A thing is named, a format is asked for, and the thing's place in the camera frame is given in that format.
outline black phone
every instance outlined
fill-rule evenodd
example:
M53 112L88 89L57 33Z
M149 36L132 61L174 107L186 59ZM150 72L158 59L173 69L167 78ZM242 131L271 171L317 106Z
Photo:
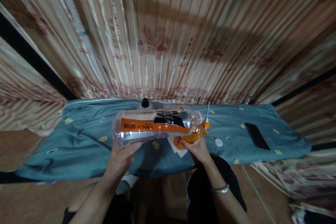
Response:
M268 147L265 139L261 135L258 127L255 126L254 124L248 124L248 123L245 123L245 126L246 126L247 131L250 134L254 144L256 145L256 147L259 148L259 149L264 149L264 150L267 150L267 151L269 150L270 151L270 148Z

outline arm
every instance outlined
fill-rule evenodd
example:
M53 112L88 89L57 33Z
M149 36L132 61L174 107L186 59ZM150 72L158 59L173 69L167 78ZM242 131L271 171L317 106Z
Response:
M209 154L204 137L194 144L184 141L180 141L180 143L203 164L213 189L221 189L226 186L226 182ZM244 209L230 190L225 194L213 194L213 198L219 223L250 223Z
M80 206L70 224L98 224L104 221L119 182L131 164L133 153L140 147L141 143L135 143L119 149L112 144L111 157L103 177Z

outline blue mattress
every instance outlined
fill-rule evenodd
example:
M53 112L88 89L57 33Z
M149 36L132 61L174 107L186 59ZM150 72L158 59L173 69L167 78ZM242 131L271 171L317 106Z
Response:
M88 99L67 102L63 119L18 176L44 180L76 180L102 176L109 161L116 113L136 109L140 99ZM153 102L155 109L175 106ZM206 114L206 105L189 105ZM209 152L229 164L298 158L310 151L310 143L293 131L272 105L211 105L209 134L204 135ZM244 123L255 124L270 151L255 147ZM223 142L221 147L215 139ZM197 160L188 152L182 158L174 153L166 138L144 143L134 154L129 172L137 176L159 177L195 168Z

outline bracelet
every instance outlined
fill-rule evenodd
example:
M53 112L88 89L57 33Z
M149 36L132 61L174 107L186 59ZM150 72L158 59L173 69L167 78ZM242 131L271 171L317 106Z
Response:
M230 190L229 184L226 184L226 186L221 189L211 189L211 191L215 194L225 194L229 190Z

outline right hand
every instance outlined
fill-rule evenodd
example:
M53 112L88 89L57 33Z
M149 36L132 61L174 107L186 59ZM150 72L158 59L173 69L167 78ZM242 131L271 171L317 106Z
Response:
M190 151L201 163L207 163L212 160L210 153L207 148L207 144L205 143L205 138L201 136L195 143L190 144L183 140L179 140L179 142Z

